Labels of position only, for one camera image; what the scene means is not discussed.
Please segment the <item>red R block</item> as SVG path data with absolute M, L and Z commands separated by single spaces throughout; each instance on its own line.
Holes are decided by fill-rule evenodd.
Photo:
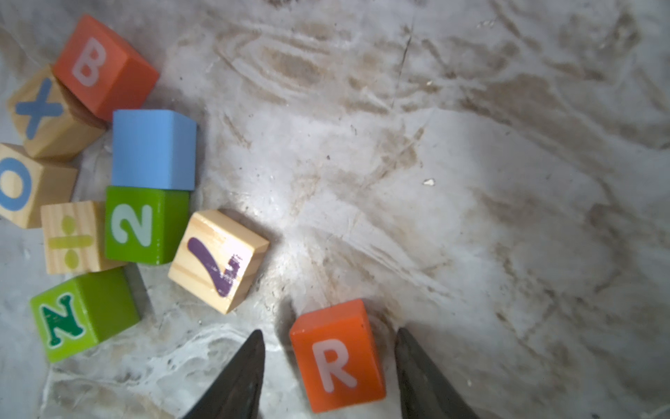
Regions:
M 386 397 L 383 368 L 362 300 L 299 316 L 290 339 L 314 413 Z

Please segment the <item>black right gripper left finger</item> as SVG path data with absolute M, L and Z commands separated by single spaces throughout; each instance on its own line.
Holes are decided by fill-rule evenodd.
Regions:
M 264 374 L 265 340 L 255 330 L 184 418 L 258 418 Z

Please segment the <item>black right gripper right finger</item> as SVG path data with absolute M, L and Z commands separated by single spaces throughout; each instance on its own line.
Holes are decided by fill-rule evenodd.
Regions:
M 403 418 L 480 418 L 406 328 L 396 333 L 394 355 Z

